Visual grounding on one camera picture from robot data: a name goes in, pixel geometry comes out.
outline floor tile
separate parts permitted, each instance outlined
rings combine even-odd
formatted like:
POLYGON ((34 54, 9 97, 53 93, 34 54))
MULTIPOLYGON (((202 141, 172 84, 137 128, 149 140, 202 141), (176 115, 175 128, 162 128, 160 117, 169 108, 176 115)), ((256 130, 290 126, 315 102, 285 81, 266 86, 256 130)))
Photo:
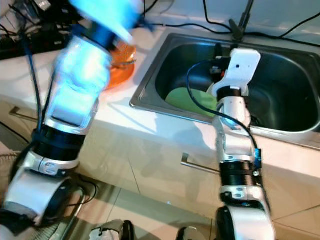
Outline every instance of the floor tile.
POLYGON ((277 240, 320 240, 320 236, 296 230, 291 227, 274 224, 277 240))
POLYGON ((320 206, 278 219, 276 222, 320 236, 320 206))
POLYGON ((108 221, 130 220, 139 240, 174 240, 183 227, 210 239, 212 220, 122 189, 108 221))

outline kitchen cabinet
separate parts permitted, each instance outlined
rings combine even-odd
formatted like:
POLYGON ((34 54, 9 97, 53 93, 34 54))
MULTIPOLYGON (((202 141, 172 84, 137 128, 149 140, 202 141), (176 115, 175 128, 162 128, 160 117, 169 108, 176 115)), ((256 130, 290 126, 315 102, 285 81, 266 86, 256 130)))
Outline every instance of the kitchen cabinet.
MULTIPOLYGON (((37 123, 9 115, 14 107, 7 102, 0 102, 0 122, 31 140, 32 131, 36 128, 37 123)), ((37 117, 36 112, 31 109, 21 108, 18 113, 27 117, 37 117)), ((93 125, 79 154, 80 165, 77 172, 139 193, 126 152, 126 144, 125 135, 93 125)))
MULTIPOLYGON (((140 193, 148 198, 212 218, 219 200, 220 177, 181 165, 179 147, 135 139, 129 159, 140 193)), ((215 161, 190 154, 189 162, 216 168, 215 161)))
MULTIPOLYGON (((183 147, 135 139, 129 159, 142 195, 191 212, 214 218, 221 186, 215 174, 181 165, 183 153, 188 161, 219 169, 216 157, 188 152, 183 147)), ((265 166, 264 184, 273 219, 281 219, 320 204, 320 180, 298 173, 265 166)))

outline metal cabinet handle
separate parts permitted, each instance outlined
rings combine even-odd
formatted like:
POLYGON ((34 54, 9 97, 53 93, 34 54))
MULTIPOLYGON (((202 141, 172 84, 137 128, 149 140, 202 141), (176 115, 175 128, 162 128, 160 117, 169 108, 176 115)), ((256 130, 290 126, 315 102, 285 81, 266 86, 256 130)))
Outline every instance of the metal cabinet handle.
POLYGON ((35 122, 35 123, 38 122, 38 119, 36 119, 36 118, 34 118, 34 117, 26 116, 26 115, 23 115, 23 114, 18 113, 19 110, 20 110, 20 108, 17 107, 17 106, 15 106, 15 107, 9 112, 9 115, 14 116, 14 117, 19 118, 19 119, 24 119, 24 120, 28 120, 28 121, 31 121, 31 122, 35 122))
POLYGON ((189 157, 188 153, 183 153, 182 160, 181 160, 181 165, 187 166, 187 167, 190 167, 190 168, 193 168, 193 169, 201 170, 201 171, 204 171, 204 172, 207 172, 207 173, 210 173, 210 174, 218 174, 218 175, 220 175, 220 171, 218 171, 218 170, 211 169, 211 168, 206 167, 206 166, 201 166, 201 165, 198 165, 198 164, 195 164, 195 163, 192 163, 192 162, 188 162, 188 157, 189 157))

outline stainless steel sink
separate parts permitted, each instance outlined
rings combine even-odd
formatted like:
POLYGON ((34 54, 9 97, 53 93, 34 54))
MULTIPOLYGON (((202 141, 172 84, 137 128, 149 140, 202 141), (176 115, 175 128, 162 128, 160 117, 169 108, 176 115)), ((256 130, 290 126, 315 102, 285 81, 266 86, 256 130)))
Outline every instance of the stainless steel sink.
MULTIPOLYGON (((195 63, 212 59, 215 45, 229 56, 230 41, 171 33, 154 58, 131 105, 140 109, 202 123, 212 118, 181 110, 165 102, 168 94, 186 86, 186 74, 195 63)), ((242 43, 255 49, 261 61, 249 84, 247 107, 256 135, 320 148, 320 57, 316 54, 242 43)), ((210 65, 196 68, 190 76, 192 89, 206 91, 212 84, 210 65)))

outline black cable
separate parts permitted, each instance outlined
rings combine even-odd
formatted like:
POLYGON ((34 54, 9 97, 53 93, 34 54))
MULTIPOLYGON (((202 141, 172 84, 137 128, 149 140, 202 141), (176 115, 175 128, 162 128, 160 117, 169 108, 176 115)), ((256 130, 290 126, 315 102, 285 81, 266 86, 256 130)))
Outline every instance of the black cable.
POLYGON ((286 37, 272 36, 272 35, 268 35, 268 34, 261 33, 261 32, 245 32, 244 35, 245 36, 263 37, 263 38, 268 38, 268 39, 273 39, 273 40, 284 40, 284 41, 293 42, 296 44, 303 44, 303 45, 308 45, 308 46, 312 46, 312 47, 320 47, 320 44, 294 40, 294 39, 290 39, 290 38, 286 38, 286 37))
POLYGON ((154 0, 154 2, 150 5, 150 7, 148 7, 145 11, 144 11, 144 15, 149 12, 151 9, 154 8, 154 6, 156 5, 156 3, 158 2, 159 0, 154 0))
POLYGON ((146 0, 143 0, 143 17, 146 17, 146 0))
POLYGON ((200 62, 194 64, 192 67, 189 68, 189 70, 188 70, 188 72, 187 72, 187 74, 186 74, 186 88, 187 88, 187 91, 188 91, 188 93, 189 93, 189 95, 190 95, 190 98, 191 98, 192 101, 195 103, 195 105, 197 105, 200 109, 202 109, 202 110, 204 110, 204 111, 206 111, 206 112, 208 112, 208 113, 211 113, 211 114, 214 114, 214 115, 223 117, 223 118, 225 118, 225 119, 229 119, 229 120, 233 121, 235 124, 241 126, 241 127, 246 131, 246 133, 250 136, 250 138, 251 138, 251 140, 252 140, 252 143, 253 143, 253 145, 254 145, 254 148, 255 148, 255 149, 258 149, 258 144, 257 144, 254 136, 251 134, 249 128, 247 128, 242 122, 238 121, 237 119, 235 119, 235 118, 233 118, 233 117, 231 117, 231 116, 229 116, 229 115, 226 115, 226 114, 221 113, 221 112, 218 112, 218 111, 211 110, 211 109, 209 109, 209 108, 201 105, 201 104, 197 101, 197 99, 195 98, 195 96, 193 95, 193 93, 192 93, 192 91, 191 91, 191 88, 190 88, 190 81, 189 81, 190 72, 191 72, 194 68, 196 68, 197 66, 202 65, 202 64, 208 64, 208 63, 213 63, 213 64, 214 64, 214 63, 217 63, 217 61, 214 60, 214 59, 204 60, 204 61, 200 61, 200 62))
POLYGON ((18 137, 20 137, 21 139, 23 139, 27 144, 29 143, 29 141, 22 136, 20 133, 16 132, 15 130, 13 130, 11 127, 9 127, 8 125, 4 124, 3 122, 0 121, 0 125, 2 125, 3 127, 5 127, 6 129, 8 129, 10 132, 14 133, 15 135, 17 135, 18 137))
POLYGON ((35 67, 34 67, 34 61, 32 58, 32 53, 29 49, 27 40, 26 40, 26 36, 24 35, 24 33, 21 34, 21 43, 25 52, 25 55, 27 56, 28 62, 29 62, 29 66, 30 66, 30 72, 32 75, 32 81, 33 81, 33 85, 34 85, 34 91, 35 91, 35 98, 36 98, 36 107, 37 107, 37 117, 38 117, 38 122, 36 125, 36 131, 38 133, 40 133, 41 131, 41 127, 42 127, 42 123, 43 123, 43 118, 42 118, 42 105, 41 105, 41 98, 40 98, 40 91, 39 91, 39 86, 38 86, 38 80, 37 80, 37 76, 36 76, 36 71, 35 71, 35 67))
POLYGON ((9 8, 11 8, 12 10, 14 10, 16 13, 18 13, 21 17, 24 18, 25 21, 28 21, 30 22, 31 24, 33 25, 36 25, 30 18, 28 18, 27 16, 25 16, 18 8, 16 8, 15 6, 12 6, 12 5, 8 5, 9 8))
POLYGON ((319 17, 319 16, 320 16, 320 12, 319 12, 318 14, 316 14, 316 15, 314 15, 314 16, 312 16, 312 17, 309 17, 308 19, 306 19, 306 20, 298 23, 297 25, 295 25, 294 27, 292 27, 290 30, 288 30, 286 33, 280 35, 279 38, 283 38, 283 37, 287 36, 289 33, 291 33, 291 32, 292 32, 293 30, 295 30, 296 28, 300 27, 301 25, 303 25, 303 24, 305 24, 305 23, 307 23, 307 22, 309 22, 309 21, 311 21, 311 20, 313 20, 313 19, 316 19, 316 18, 319 17))
POLYGON ((226 34, 231 34, 231 32, 227 32, 227 31, 214 31, 210 28, 207 28, 205 26, 202 26, 202 25, 199 25, 199 24, 196 24, 196 23, 185 23, 185 24, 180 24, 180 25, 171 25, 171 24, 164 24, 164 23, 153 23, 151 25, 154 25, 154 26, 162 26, 162 27, 171 27, 171 28, 180 28, 180 27, 185 27, 185 26, 196 26, 196 27, 199 27, 199 28, 203 28, 211 33, 214 33, 214 34, 220 34, 220 35, 226 35, 226 34))
POLYGON ((2 24, 0 24, 0 30, 3 30, 4 32, 6 32, 6 34, 8 36, 16 36, 17 34, 13 31, 9 31, 7 28, 5 28, 5 26, 3 26, 2 24))
POLYGON ((95 197, 96 197, 96 195, 97 195, 97 193, 98 193, 98 186, 97 186, 94 182, 92 182, 92 181, 87 181, 87 180, 83 179, 83 177, 82 177, 81 175, 79 175, 79 179, 80 179, 82 182, 84 182, 84 183, 93 185, 93 187, 94 187, 94 193, 93 193, 93 195, 92 195, 88 200, 86 200, 85 202, 83 202, 83 203, 69 204, 68 207, 74 207, 74 206, 85 205, 85 204, 87 204, 87 203, 90 203, 93 199, 95 199, 95 197))
POLYGON ((224 27, 224 28, 228 29, 230 31, 230 33, 232 32, 231 27, 229 27, 229 26, 227 26, 227 25, 225 25, 223 23, 214 22, 214 21, 210 21, 209 20, 206 0, 203 0, 203 7, 204 7, 205 20, 206 20, 206 22, 208 24, 218 25, 218 26, 221 26, 221 27, 224 27))

